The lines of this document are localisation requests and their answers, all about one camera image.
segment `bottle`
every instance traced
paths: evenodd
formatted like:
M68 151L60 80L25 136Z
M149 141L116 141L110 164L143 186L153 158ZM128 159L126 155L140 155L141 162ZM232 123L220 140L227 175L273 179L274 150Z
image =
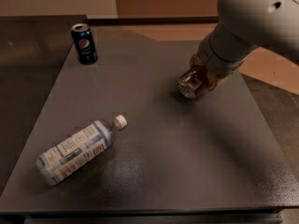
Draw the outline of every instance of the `bottle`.
M117 116L111 123L97 120L41 154L36 165L46 182L54 186L112 146L126 125L124 116Z

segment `can lid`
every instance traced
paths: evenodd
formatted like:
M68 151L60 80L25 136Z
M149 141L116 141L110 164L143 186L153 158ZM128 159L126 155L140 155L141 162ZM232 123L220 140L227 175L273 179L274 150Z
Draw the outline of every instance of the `can lid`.
M72 26L72 31L75 33L82 33L87 31L90 28L88 24L85 23L78 23Z
M124 116L122 116L122 115L117 116L117 117L115 118L115 120L118 121L118 122L120 123L120 125L121 125L121 130L122 130L125 126L127 126L127 124L128 124L127 119L126 119Z

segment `can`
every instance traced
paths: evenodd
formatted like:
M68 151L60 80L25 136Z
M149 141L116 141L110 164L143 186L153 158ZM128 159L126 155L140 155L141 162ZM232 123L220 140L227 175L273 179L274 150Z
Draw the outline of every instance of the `can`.
M197 98L209 87L207 69L203 65L195 65L178 80L180 92L188 99Z
M95 63L98 57L93 41L92 30L89 25L85 23L74 25L72 27L72 37L78 52L78 60L80 63Z

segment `screw hole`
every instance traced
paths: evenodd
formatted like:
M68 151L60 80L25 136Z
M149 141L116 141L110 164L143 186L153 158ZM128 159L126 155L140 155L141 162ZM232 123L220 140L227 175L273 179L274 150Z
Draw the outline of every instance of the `screw hole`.
M276 2L275 4L271 5L268 8L268 12L273 13L273 12L277 11L280 7L281 7L281 2Z

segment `gray tabletop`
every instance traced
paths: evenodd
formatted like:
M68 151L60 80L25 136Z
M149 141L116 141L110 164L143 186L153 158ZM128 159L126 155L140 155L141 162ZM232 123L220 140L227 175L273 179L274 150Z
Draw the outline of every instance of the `gray tabletop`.
M3 213L177 213L299 206L299 185L236 73L183 98L176 80L196 42L98 43L96 64L74 48L0 199ZM95 119L125 114L117 143L56 187L40 153Z

